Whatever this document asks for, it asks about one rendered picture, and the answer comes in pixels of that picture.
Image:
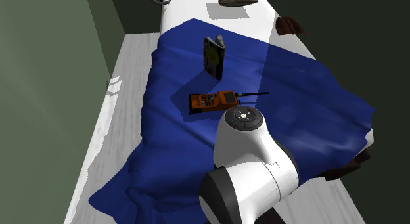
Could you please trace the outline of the orange handheld radio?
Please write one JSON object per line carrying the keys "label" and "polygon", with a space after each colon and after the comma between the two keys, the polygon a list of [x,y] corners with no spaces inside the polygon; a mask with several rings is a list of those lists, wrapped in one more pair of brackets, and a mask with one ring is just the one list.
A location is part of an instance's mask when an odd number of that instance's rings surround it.
{"label": "orange handheld radio", "polygon": [[218,91],[210,94],[189,94],[189,115],[228,110],[241,104],[239,97],[266,94],[269,94],[269,92],[235,93],[234,91]]}

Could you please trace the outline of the dark brown nightstand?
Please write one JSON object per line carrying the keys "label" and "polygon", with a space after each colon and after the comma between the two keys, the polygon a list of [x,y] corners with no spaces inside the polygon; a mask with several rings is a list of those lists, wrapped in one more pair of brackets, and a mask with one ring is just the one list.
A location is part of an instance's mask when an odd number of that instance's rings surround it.
{"label": "dark brown nightstand", "polygon": [[275,22],[278,35],[307,34],[307,32],[292,17],[278,17]]}

